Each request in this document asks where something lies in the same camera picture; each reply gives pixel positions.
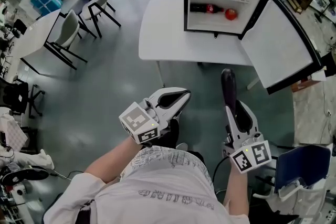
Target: coca-cola bottle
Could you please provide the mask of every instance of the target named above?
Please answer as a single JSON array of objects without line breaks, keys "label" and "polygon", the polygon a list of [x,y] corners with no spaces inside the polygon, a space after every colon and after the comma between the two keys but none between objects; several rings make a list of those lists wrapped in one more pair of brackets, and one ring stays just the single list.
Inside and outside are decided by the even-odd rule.
[{"label": "coca-cola bottle", "polygon": [[213,4],[190,4],[191,12],[204,12],[204,13],[217,13],[224,12],[223,8],[220,8]]}]

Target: white table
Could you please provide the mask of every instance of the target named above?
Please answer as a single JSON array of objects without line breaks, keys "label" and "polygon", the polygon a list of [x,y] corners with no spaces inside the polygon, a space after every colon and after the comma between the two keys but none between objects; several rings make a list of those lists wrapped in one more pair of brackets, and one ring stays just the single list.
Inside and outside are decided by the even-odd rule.
[{"label": "white table", "polygon": [[236,36],[183,30],[183,0],[151,0],[142,18],[139,57],[159,61],[228,63],[252,66]]},{"label": "white table", "polygon": [[60,9],[49,13],[29,26],[23,36],[17,39],[12,55],[26,57],[43,47],[59,16]]},{"label": "white table", "polygon": [[[61,10],[58,9],[54,12],[49,13],[48,15],[42,17],[41,19],[37,20],[34,24],[29,26],[23,36],[17,39],[16,44],[14,45],[12,56],[15,66],[18,66],[18,62],[15,59],[20,59],[26,65],[28,65],[33,71],[40,74],[34,67],[32,67],[24,57],[32,54],[33,52],[38,51],[42,47],[45,47],[49,50],[53,55],[59,58],[62,62],[67,64],[73,69],[77,69],[72,65],[72,62],[60,51],[58,50],[55,45],[47,42],[48,37],[51,33],[52,28],[54,27],[56,20],[58,17],[61,16],[65,18],[65,15],[61,13]],[[96,38],[96,36],[81,22],[79,23],[79,27],[84,31],[90,33],[91,35]],[[10,75],[12,76],[14,73],[14,68],[10,71]]]}]

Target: table leg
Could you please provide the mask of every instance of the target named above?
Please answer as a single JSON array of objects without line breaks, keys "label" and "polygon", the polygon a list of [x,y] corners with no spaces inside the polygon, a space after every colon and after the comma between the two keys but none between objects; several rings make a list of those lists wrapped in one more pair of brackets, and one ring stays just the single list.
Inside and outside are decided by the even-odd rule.
[{"label": "table leg", "polygon": [[47,50],[49,50],[53,55],[55,55],[58,59],[60,59],[62,62],[66,63],[69,67],[77,70],[76,67],[74,67],[71,63],[67,61],[67,59],[63,58],[57,51],[50,48],[47,44],[43,45]]},{"label": "table leg", "polygon": [[30,64],[28,64],[28,62],[25,59],[21,58],[21,61],[24,62],[26,64],[26,66],[30,67],[30,69],[32,71],[34,71],[34,72],[36,72],[40,75],[40,73],[34,67],[32,67]]},{"label": "table leg", "polygon": [[247,90],[249,91],[250,89],[252,89],[252,87],[257,84],[260,81],[259,77],[256,77],[253,81],[251,81],[251,83],[247,86]]},{"label": "table leg", "polygon": [[162,87],[164,88],[165,85],[164,85],[164,82],[163,82],[163,79],[162,79],[162,76],[161,76],[160,61],[155,61],[155,62],[156,62],[157,70],[158,70],[158,72],[159,72],[159,78],[160,78],[161,85],[162,85]]}]

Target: black chair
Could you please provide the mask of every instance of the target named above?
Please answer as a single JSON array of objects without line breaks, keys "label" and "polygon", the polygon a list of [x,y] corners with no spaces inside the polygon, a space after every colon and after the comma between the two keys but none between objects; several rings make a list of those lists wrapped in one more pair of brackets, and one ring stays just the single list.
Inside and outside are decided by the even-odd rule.
[{"label": "black chair", "polygon": [[27,30],[27,26],[20,19],[14,22],[13,27],[19,30],[22,35],[24,35]]},{"label": "black chair", "polygon": [[0,37],[0,50],[6,51],[9,47],[9,41]]},{"label": "black chair", "polygon": [[31,89],[30,96],[28,97],[29,89],[27,82],[14,84],[0,78],[0,106],[11,109],[16,115],[21,115],[22,113],[25,113],[27,104],[29,104],[30,119],[35,118],[31,114],[31,108],[34,108],[39,116],[42,116],[42,113],[37,110],[34,100],[40,93],[45,94],[45,92],[38,91],[34,94],[34,88],[36,87],[37,85],[34,84]]},{"label": "black chair", "polygon": [[330,163],[330,150],[320,145],[305,145],[298,147],[278,148],[290,149],[279,157],[272,156],[276,160],[275,182],[272,183],[264,178],[256,178],[272,187],[274,193],[291,182],[300,179],[305,187],[310,187],[319,180],[326,178]]}]

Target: person's arm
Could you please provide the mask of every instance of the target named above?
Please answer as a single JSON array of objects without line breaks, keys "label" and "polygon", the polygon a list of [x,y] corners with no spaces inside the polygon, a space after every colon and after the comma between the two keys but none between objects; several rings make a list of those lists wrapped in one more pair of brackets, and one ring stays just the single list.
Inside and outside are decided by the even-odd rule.
[{"label": "person's arm", "polygon": [[109,153],[94,161],[83,174],[74,176],[63,195],[45,213],[44,223],[75,223],[79,210],[120,175],[141,145],[128,137]]},{"label": "person's arm", "polygon": [[109,183],[120,175],[141,148],[142,145],[138,145],[131,137],[128,137],[120,145],[94,161],[85,173]]},{"label": "person's arm", "polygon": [[223,205],[226,206],[228,203],[230,215],[248,216],[247,173],[241,174],[233,163],[231,163],[231,172]]}]

